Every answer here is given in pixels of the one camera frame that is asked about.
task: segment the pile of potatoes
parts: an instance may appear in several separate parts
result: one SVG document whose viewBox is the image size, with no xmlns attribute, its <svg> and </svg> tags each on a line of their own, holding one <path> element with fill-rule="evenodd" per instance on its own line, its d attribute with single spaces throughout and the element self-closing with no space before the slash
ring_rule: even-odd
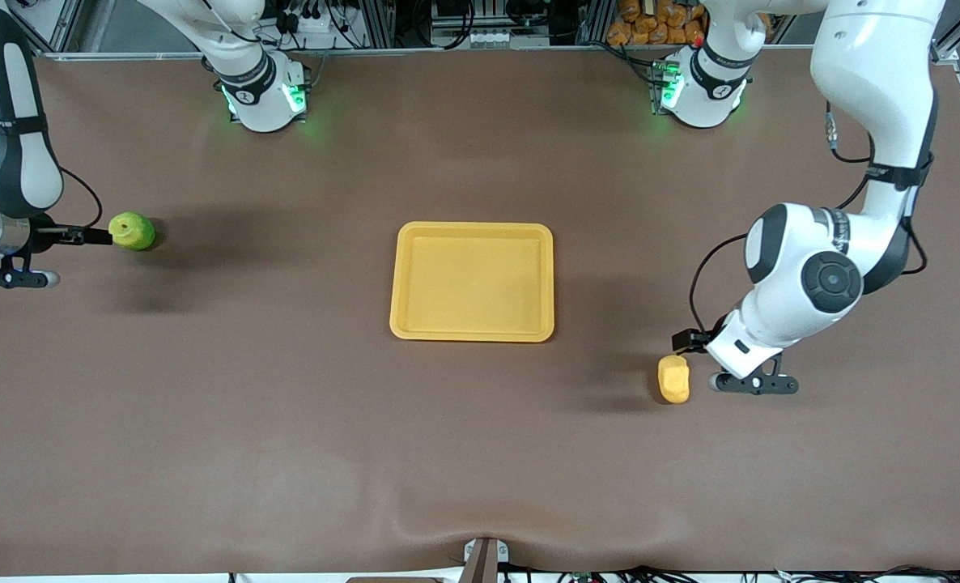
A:
<svg viewBox="0 0 960 583">
<path fill-rule="evenodd" d="M 642 0 L 618 0 L 617 8 L 621 19 L 610 25 L 610 32 L 606 34 L 606 43 L 614 47 L 703 43 L 707 11 L 702 4 L 683 6 L 671 0 L 656 0 L 653 15 L 643 11 Z"/>
</svg>

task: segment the plastic tray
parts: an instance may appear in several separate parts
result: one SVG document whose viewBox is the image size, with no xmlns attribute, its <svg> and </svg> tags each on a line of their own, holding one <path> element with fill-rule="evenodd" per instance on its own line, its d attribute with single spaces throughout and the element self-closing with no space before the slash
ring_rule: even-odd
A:
<svg viewBox="0 0 960 583">
<path fill-rule="evenodd" d="M 541 343 L 554 326 L 546 226 L 420 221 L 401 228 L 390 302 L 399 338 Z"/>
</svg>

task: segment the yellow object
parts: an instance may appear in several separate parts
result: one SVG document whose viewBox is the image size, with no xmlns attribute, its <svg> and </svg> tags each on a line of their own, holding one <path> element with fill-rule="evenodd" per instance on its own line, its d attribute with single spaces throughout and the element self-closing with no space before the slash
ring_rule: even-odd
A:
<svg viewBox="0 0 960 583">
<path fill-rule="evenodd" d="M 412 222 L 397 236 L 390 329 L 407 340 L 542 343 L 553 294 L 546 226 Z"/>
<path fill-rule="evenodd" d="M 688 361 L 680 355 L 666 355 L 656 366 L 656 377 L 661 382 L 661 395 L 668 402 L 688 401 Z"/>
<path fill-rule="evenodd" d="M 153 245 L 155 229 L 153 223 L 139 213 L 120 213 L 109 221 L 109 235 L 113 235 L 113 244 L 132 251 L 141 251 Z"/>
</svg>

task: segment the rectangular tray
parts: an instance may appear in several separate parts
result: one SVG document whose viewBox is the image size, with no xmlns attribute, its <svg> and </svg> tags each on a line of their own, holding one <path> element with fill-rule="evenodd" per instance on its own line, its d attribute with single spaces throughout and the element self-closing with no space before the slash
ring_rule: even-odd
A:
<svg viewBox="0 0 960 583">
<path fill-rule="evenodd" d="M 553 333 L 551 232 L 536 223 L 409 223 L 390 329 L 409 340 L 542 343 Z"/>
</svg>

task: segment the table surface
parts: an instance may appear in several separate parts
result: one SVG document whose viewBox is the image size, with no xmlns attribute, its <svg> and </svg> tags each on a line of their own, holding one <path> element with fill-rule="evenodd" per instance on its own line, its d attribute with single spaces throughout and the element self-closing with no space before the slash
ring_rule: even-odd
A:
<svg viewBox="0 0 960 583">
<path fill-rule="evenodd" d="M 960 568 L 960 88 L 936 67 L 930 269 L 787 351 L 792 396 L 652 398 L 692 270 L 777 202 L 832 206 L 802 49 L 714 130 L 595 53 L 333 58 L 309 121 L 253 135 L 197 62 L 39 62 L 59 161 L 155 251 L 58 248 L 0 291 L 0 575 L 451 564 L 477 535 L 569 569 Z M 842 120 L 840 147 L 865 137 Z M 87 220 L 76 184 L 52 213 Z M 543 223 L 534 346 L 388 329 L 398 229 Z M 750 282 L 706 269 L 713 320 Z"/>
</svg>

